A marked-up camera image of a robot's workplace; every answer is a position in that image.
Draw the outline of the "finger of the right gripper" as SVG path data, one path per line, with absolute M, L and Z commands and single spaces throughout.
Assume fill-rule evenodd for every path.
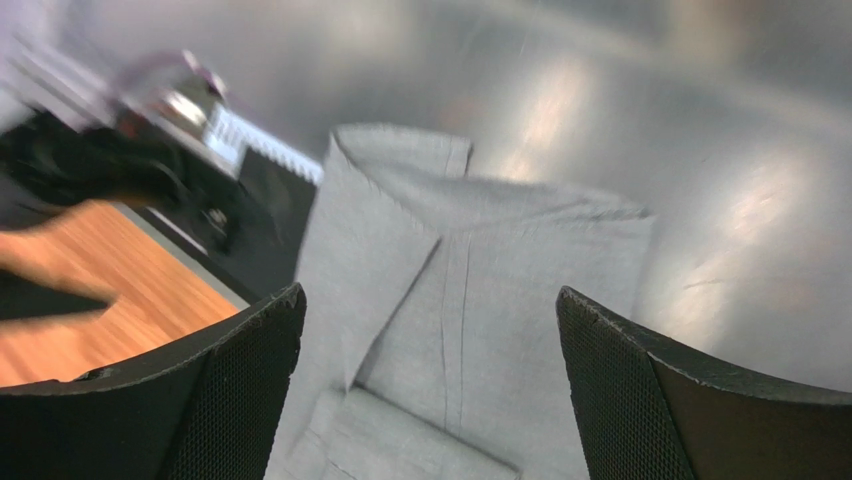
M 113 303 L 113 294 L 62 290 L 1 270 L 2 321 L 101 312 Z

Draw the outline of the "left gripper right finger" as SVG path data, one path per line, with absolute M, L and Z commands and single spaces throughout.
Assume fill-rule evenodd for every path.
M 758 373 L 564 287 L 571 401 L 594 479 L 847 479 L 851 396 Z

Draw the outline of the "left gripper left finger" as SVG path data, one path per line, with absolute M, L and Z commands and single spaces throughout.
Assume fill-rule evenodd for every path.
M 1 391 L 5 479 L 260 479 L 307 308 L 294 284 L 74 380 Z

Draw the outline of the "grey long sleeve shirt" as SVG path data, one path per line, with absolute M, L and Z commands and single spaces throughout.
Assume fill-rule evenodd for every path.
M 270 479 L 584 479 L 555 313 L 628 314 L 652 214 L 467 173 L 471 143 L 335 128 L 301 248 L 302 346 Z

